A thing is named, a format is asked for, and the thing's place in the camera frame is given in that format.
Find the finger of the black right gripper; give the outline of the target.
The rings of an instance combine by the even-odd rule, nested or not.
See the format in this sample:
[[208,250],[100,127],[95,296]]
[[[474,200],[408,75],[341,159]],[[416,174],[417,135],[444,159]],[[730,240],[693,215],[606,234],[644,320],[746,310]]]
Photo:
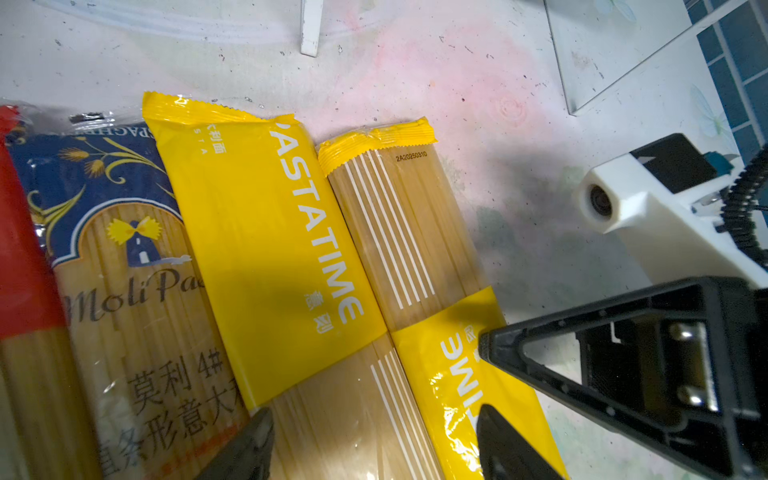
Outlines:
[[481,358],[712,479],[767,475],[767,292],[672,281],[483,332]]

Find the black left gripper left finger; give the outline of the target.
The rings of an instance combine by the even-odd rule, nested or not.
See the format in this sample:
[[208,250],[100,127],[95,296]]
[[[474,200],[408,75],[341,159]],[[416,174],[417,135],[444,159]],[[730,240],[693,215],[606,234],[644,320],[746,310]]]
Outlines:
[[247,425],[198,474],[196,480],[266,480],[270,476],[275,423],[270,408]]

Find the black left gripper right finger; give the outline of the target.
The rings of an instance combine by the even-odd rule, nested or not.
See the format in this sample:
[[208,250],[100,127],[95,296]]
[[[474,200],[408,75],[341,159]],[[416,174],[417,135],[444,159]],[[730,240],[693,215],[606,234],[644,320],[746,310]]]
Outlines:
[[485,480],[563,479],[493,406],[481,406],[476,433]]

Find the yellow pastatime bag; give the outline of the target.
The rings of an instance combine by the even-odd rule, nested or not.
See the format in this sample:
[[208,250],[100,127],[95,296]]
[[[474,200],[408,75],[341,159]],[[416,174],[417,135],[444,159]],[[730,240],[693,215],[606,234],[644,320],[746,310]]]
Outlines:
[[444,475],[482,475],[477,420],[494,407],[559,474],[535,391],[483,361],[482,332],[505,319],[426,119],[320,144],[328,178]]
[[148,92],[181,210],[269,479],[438,479],[393,340],[312,139]]

